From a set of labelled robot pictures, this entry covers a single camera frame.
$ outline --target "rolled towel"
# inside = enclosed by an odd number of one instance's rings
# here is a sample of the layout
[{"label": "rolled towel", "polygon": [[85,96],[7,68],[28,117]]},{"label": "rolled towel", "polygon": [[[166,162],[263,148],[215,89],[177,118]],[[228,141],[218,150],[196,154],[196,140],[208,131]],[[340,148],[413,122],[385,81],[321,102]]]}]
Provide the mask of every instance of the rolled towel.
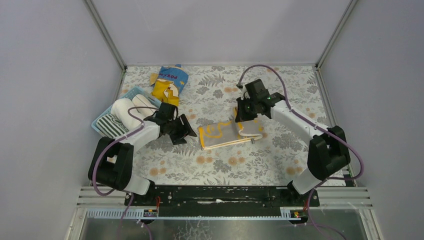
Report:
[{"label": "rolled towel", "polygon": [[[150,108],[157,108],[155,107],[145,96],[141,94],[135,95],[135,97],[132,99],[132,103],[136,107],[150,107]],[[139,113],[141,113],[145,118],[148,116],[153,115],[155,113],[154,109],[149,108],[138,108],[137,109]]]},{"label": "rolled towel", "polygon": [[[128,98],[121,98],[116,100],[113,105],[112,108],[110,109],[110,113],[115,115],[119,120],[121,120],[121,122],[123,123],[123,125],[128,129],[128,130],[133,130],[135,129],[138,125],[141,124],[141,122],[135,118],[133,118],[132,116],[130,116],[128,114],[128,109],[135,107],[134,103],[128,99]],[[133,114],[134,116],[140,118],[140,119],[144,119],[145,117],[139,113],[138,111],[131,110],[131,114]]]}]

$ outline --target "white wall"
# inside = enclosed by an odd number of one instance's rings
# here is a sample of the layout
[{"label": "white wall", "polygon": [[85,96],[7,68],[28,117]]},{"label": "white wall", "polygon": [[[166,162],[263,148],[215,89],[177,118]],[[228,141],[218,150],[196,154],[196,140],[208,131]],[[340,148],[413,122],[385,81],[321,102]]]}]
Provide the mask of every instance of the white wall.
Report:
[{"label": "white wall", "polygon": [[315,63],[350,0],[94,0],[128,65]]},{"label": "white wall", "polygon": [[422,0],[359,1],[322,67],[388,240],[424,239],[423,12]]},{"label": "white wall", "polygon": [[63,239],[120,69],[82,0],[1,0],[0,36],[0,238]]}]

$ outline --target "blue basket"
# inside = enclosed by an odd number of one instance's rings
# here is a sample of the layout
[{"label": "blue basket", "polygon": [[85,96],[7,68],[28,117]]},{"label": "blue basket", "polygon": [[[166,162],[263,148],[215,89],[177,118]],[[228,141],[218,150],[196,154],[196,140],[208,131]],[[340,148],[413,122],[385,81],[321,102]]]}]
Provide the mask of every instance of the blue basket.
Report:
[{"label": "blue basket", "polygon": [[[151,104],[153,104],[155,107],[161,106],[161,101],[159,101],[157,98],[155,98],[154,96],[152,96],[150,93],[147,93],[145,90],[143,90],[143,88],[139,87],[139,86],[135,86],[133,87],[131,90],[129,90],[127,93],[125,93],[125,95],[123,95],[122,97],[120,97],[120,99],[133,99],[136,95],[141,94],[143,96],[145,96],[150,102]],[[106,111],[104,111],[100,116],[98,116],[92,123],[91,123],[91,127],[98,132],[100,135],[103,136],[102,131],[100,131],[97,126],[97,120],[99,120],[99,118],[103,117],[106,114],[110,114],[111,113],[111,108],[112,106],[108,107],[106,109]]]}]

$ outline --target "striped cloth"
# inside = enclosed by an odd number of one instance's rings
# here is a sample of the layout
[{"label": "striped cloth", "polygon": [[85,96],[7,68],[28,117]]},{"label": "striped cloth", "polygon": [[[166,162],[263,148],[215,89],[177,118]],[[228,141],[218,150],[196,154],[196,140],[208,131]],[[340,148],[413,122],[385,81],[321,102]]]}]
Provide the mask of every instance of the striped cloth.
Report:
[{"label": "striped cloth", "polygon": [[102,116],[97,120],[95,125],[106,137],[111,139],[115,139],[128,132],[124,124],[112,114]]}]

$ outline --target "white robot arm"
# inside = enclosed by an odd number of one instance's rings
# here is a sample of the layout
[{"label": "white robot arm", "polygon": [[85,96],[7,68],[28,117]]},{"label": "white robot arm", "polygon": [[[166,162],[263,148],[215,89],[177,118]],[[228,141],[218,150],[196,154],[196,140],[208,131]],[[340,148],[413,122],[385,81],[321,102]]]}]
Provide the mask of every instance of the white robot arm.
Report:
[{"label": "white robot arm", "polygon": [[243,98],[237,98],[236,122],[253,120],[258,114],[266,115],[287,126],[308,145],[308,168],[287,186],[294,195],[301,196],[309,192],[350,163],[348,148],[319,130],[320,128],[327,129],[346,141],[345,133],[339,126],[329,128],[294,107],[289,109],[285,97],[279,93],[269,94],[260,79],[246,84],[243,91]]},{"label": "white robot arm", "polygon": [[140,126],[125,136],[117,139],[102,137],[98,141],[88,178],[93,181],[95,173],[97,183],[119,191],[146,195],[151,181],[132,174],[134,152],[162,135],[169,135],[174,145],[187,143],[184,140],[186,136],[197,137],[187,117],[184,114],[175,117],[175,112],[178,114],[176,106],[163,102],[152,116],[146,117]]}]

